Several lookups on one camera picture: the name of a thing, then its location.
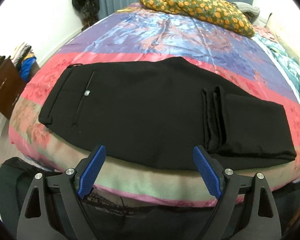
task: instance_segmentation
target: orange polka dot pillow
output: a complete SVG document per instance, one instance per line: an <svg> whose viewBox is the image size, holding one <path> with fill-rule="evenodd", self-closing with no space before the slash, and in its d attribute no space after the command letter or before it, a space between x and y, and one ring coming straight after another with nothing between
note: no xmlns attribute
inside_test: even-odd
<svg viewBox="0 0 300 240"><path fill-rule="evenodd" d="M140 0L152 10L195 17L248 38L254 35L251 23L234 5L224 0Z"/></svg>

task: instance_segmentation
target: black trousers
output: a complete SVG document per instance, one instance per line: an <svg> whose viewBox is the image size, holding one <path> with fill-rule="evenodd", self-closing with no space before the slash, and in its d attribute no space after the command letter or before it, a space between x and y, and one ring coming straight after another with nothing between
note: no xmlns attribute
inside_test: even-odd
<svg viewBox="0 0 300 240"><path fill-rule="evenodd" d="M39 121L67 142L158 169L193 170L202 144L225 168L295 159L283 106L182 57L68 67Z"/></svg>

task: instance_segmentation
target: wooden drawer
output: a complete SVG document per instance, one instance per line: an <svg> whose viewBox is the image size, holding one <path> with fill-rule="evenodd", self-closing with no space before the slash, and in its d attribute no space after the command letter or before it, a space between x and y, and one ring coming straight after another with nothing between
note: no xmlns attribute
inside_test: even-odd
<svg viewBox="0 0 300 240"><path fill-rule="evenodd" d="M0 112L10 119L13 108L26 83L20 77L10 58L0 66Z"/></svg>

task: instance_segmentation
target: bed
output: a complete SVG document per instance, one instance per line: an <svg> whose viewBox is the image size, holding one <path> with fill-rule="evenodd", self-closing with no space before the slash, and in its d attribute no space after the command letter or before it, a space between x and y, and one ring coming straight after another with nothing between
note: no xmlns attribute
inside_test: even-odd
<svg viewBox="0 0 300 240"><path fill-rule="evenodd" d="M221 75L258 98L283 105L297 152L295 161L237 172L264 173L272 190L300 177L300 98L268 51L221 27L154 12L138 3L80 33L48 60L16 103L9 124L10 142L29 160L50 170L75 167L89 153L38 122L40 109L63 70L76 63L159 61L174 56ZM207 207L217 202L198 172L156 170L109 156L94 186L154 204Z"/></svg>

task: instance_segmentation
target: satin bed cover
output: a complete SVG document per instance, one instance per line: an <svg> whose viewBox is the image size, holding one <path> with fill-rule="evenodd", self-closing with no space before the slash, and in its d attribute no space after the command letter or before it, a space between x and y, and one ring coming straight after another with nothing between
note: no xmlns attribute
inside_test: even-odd
<svg viewBox="0 0 300 240"><path fill-rule="evenodd" d="M75 167L88 152L73 147L38 122L40 109L70 64L159 61L182 56L250 94L285 108L297 157L264 169L272 190L300 177L300 104L286 79L253 40L181 15L154 12L138 3L112 14L64 45L27 84L13 110L9 137L25 156L49 169ZM95 187L124 197L171 206L214 206L198 172L147 168L107 157Z"/></svg>

